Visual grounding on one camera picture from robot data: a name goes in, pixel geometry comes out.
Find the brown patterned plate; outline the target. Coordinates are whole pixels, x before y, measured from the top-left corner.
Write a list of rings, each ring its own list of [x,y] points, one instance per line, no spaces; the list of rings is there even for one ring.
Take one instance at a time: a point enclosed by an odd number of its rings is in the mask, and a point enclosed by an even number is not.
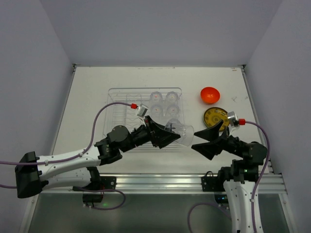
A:
[[[223,120],[223,124],[219,129],[219,132],[224,131],[225,127],[229,127],[229,120],[227,118],[228,112],[220,107],[211,107],[204,112],[203,120],[204,124],[211,128],[216,125],[220,120]]]

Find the clear glass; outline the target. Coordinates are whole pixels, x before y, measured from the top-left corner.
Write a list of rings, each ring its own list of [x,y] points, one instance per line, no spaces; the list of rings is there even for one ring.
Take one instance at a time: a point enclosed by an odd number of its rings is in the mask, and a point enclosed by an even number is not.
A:
[[[166,109],[165,116],[168,120],[170,119],[178,119],[180,113],[180,108],[176,104],[169,105]]]
[[[149,103],[151,106],[153,105],[157,105],[157,104],[162,104],[163,102],[163,97],[162,97],[162,94],[158,91],[155,91],[155,92],[152,92],[150,94],[150,100],[149,100]]]
[[[178,119],[170,119],[165,128],[180,135],[176,142],[183,146],[190,146],[194,137],[194,128],[192,125],[182,124]]]
[[[150,108],[150,117],[153,121],[159,122],[163,117],[163,108],[160,104],[154,104]]]
[[[174,92],[174,91],[168,92],[166,97],[165,97],[165,102],[166,102],[167,106],[177,105],[178,100],[179,100],[179,94]]]

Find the orange plastic bowl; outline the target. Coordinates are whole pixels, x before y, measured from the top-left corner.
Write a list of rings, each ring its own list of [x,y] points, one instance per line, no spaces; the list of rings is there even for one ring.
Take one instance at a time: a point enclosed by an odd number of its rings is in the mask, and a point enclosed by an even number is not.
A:
[[[205,87],[200,92],[201,100],[206,104],[215,104],[220,100],[220,92],[214,87]]]

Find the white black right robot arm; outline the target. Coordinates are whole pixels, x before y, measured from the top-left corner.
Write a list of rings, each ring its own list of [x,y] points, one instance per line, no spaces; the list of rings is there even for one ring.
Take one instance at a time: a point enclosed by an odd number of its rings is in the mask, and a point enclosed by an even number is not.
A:
[[[209,160],[222,151],[239,157],[230,166],[220,168],[218,174],[201,177],[202,191],[225,192],[232,219],[234,233],[261,233],[258,185],[262,178],[259,166],[269,155],[269,150],[258,142],[246,143],[230,135],[229,128],[219,132],[223,120],[216,125],[194,133],[206,140],[205,143],[192,145],[192,149]]]

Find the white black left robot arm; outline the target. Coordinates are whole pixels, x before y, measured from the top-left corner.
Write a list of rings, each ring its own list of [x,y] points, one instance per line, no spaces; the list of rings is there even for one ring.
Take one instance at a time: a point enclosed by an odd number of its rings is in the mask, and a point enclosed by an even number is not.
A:
[[[22,157],[15,167],[17,197],[29,198],[45,189],[63,185],[62,174],[85,167],[97,167],[114,163],[122,158],[122,153],[146,143],[156,148],[164,148],[180,139],[180,135],[150,116],[144,124],[130,132],[125,126],[118,125],[106,138],[96,142],[83,151],[73,151],[60,155],[36,156],[31,151]]]

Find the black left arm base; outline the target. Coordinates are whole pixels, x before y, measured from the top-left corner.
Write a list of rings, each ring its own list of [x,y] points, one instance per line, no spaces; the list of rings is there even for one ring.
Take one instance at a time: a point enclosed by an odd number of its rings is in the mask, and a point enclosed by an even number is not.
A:
[[[83,192],[83,204],[94,207],[95,204],[103,201],[105,192],[115,190],[116,183],[117,178],[115,176],[100,176],[99,181],[92,181],[84,187],[74,186],[72,190]]]

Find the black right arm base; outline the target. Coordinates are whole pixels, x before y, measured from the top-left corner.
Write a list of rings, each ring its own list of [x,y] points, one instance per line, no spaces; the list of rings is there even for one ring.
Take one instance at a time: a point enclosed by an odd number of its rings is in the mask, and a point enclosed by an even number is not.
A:
[[[225,193],[224,181],[226,175],[223,171],[219,170],[217,175],[212,171],[207,171],[201,177],[201,187],[203,192],[213,192],[215,201],[220,205],[229,205],[228,197]]]

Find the clear plastic dish tray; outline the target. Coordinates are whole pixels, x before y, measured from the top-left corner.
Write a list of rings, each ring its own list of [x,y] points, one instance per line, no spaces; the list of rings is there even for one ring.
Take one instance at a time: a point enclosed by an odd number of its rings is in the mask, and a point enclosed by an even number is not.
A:
[[[145,104],[146,106],[149,107],[147,113],[146,113],[146,116],[150,116],[150,108],[151,108],[151,105],[149,103],[149,100],[150,100],[150,94],[152,92],[155,92],[155,91],[158,91],[162,94],[162,97],[163,97],[163,102],[162,104],[160,104],[163,108],[163,117],[162,119],[159,121],[159,122],[156,122],[156,123],[159,123],[163,126],[166,126],[167,122],[169,121],[166,116],[165,116],[165,113],[166,113],[166,109],[167,109],[167,105],[166,105],[166,102],[165,102],[165,97],[167,95],[168,92],[171,92],[171,91],[174,91],[176,93],[179,94],[179,100],[178,100],[178,106],[180,108],[180,113],[179,113],[179,118],[178,120],[184,124],[184,113],[183,113],[183,102],[182,102],[182,89],[179,88],[179,87],[145,87],[145,88],[111,88],[109,89],[108,91],[108,97],[107,97],[107,100],[108,100],[108,103],[112,103],[113,100],[112,100],[112,95],[113,93],[118,93],[118,92],[125,92],[125,93],[139,93],[141,94],[142,96],[142,103],[141,104]],[[113,128],[111,128],[111,125],[112,125],[112,110],[113,110],[113,106],[112,105],[111,107],[108,107],[105,111],[105,119],[104,119],[104,126],[103,126],[103,136],[105,137],[107,133],[109,133]],[[167,150],[177,150],[179,149],[181,146],[183,145],[180,145],[178,144],[176,141],[173,142],[172,144],[168,145],[165,149]]]

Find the aluminium mounting rail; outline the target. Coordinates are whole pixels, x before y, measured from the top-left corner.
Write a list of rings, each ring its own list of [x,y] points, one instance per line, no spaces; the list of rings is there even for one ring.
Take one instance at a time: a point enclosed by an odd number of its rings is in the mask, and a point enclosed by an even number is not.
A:
[[[204,174],[108,173],[100,176],[115,176],[117,178],[115,189],[124,193],[199,194],[203,192],[201,177]],[[49,179],[49,184],[43,190],[50,193],[69,192],[74,186],[84,187],[89,183],[90,175],[78,170]]]

